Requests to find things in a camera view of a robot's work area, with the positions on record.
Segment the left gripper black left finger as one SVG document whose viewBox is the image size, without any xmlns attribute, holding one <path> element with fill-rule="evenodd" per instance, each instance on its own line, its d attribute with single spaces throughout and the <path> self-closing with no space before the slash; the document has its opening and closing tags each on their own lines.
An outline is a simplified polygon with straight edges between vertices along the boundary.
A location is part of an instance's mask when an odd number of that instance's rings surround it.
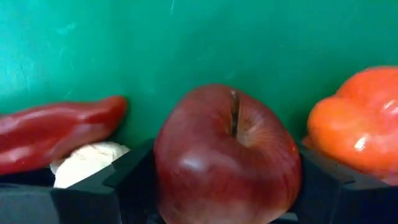
<svg viewBox="0 0 398 224">
<path fill-rule="evenodd" d="M 49 169 L 1 177 L 1 224 L 160 224 L 153 139 L 67 189 Z"/>
</svg>

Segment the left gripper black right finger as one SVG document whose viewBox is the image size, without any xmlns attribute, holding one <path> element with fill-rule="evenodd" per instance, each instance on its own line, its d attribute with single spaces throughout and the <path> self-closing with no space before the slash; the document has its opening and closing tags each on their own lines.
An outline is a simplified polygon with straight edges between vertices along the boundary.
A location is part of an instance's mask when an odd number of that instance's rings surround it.
<svg viewBox="0 0 398 224">
<path fill-rule="evenodd" d="M 397 223 L 397 187 L 361 174 L 304 145 L 302 188 L 292 207 L 299 223 Z"/>
</svg>

